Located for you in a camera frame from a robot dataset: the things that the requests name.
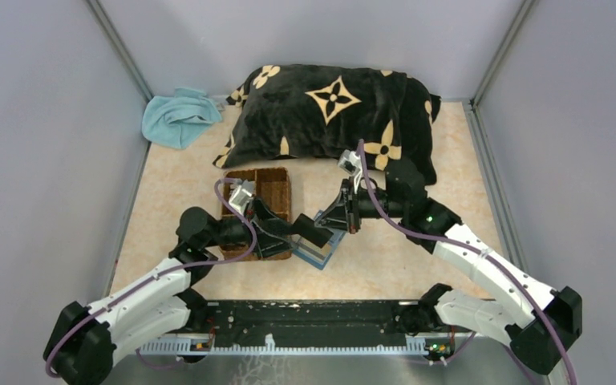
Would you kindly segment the teal leather card holder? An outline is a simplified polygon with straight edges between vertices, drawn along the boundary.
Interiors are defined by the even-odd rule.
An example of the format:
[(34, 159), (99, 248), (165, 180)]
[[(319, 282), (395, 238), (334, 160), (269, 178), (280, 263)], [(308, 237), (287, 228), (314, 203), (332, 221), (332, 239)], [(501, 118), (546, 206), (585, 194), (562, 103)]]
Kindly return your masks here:
[(315, 219), (302, 213), (292, 224), (292, 254), (323, 270), (346, 234), (341, 230), (318, 226)]

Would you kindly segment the woven brown divided basket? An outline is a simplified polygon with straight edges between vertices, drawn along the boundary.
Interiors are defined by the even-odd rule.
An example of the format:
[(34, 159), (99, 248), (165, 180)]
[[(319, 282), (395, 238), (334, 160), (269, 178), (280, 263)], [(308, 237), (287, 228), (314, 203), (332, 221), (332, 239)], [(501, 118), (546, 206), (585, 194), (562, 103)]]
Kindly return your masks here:
[[(250, 180), (255, 183), (255, 194), (260, 197), (269, 209), (272, 210), (278, 217), (288, 222), (291, 222), (292, 204), (291, 204), (291, 182), (286, 168), (248, 168), (225, 172), (226, 178), (237, 178), (242, 180)], [(231, 184), (226, 184), (222, 187), (222, 195), (229, 199), (233, 187)], [(221, 204), (221, 219), (235, 218), (235, 216)], [(224, 259), (232, 259), (241, 255), (248, 246), (246, 245), (225, 245), (219, 246)], [(291, 257), (291, 251), (277, 253), (270, 257), (261, 257), (253, 253), (252, 255), (243, 258), (242, 261), (280, 261)]]

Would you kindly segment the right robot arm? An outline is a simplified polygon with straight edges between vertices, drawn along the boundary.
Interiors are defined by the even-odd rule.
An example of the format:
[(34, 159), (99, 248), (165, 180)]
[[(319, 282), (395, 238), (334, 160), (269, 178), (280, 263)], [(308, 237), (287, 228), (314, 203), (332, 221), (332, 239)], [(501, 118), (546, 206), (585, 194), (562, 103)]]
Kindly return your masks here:
[(508, 347), (539, 375), (563, 364), (569, 382), (577, 382), (568, 356), (582, 334), (582, 296), (576, 290), (554, 289), (488, 247), (458, 214), (428, 195), (424, 176), (409, 160), (387, 166), (384, 188), (369, 179), (353, 152), (346, 151), (338, 166), (347, 177), (334, 202), (317, 216), (317, 226), (357, 233), (363, 220), (381, 218), (492, 296), (474, 298), (437, 284), (421, 301), (424, 327), (469, 329)]

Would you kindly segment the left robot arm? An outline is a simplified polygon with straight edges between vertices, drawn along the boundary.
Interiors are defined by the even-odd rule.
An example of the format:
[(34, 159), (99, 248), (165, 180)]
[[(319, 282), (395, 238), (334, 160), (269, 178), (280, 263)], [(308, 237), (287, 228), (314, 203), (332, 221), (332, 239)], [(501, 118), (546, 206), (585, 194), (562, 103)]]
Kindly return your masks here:
[(177, 242), (150, 272), (122, 290), (88, 305), (65, 306), (43, 352), (46, 373), (68, 384), (100, 384), (114, 366), (150, 340), (174, 330), (210, 330), (208, 303), (193, 286), (222, 261), (214, 246), (244, 246), (249, 254), (272, 257), (291, 251), (294, 238), (324, 246), (328, 229), (301, 215), (288, 222), (260, 198), (240, 205), (226, 201), (228, 217), (216, 219), (201, 207), (186, 209)]

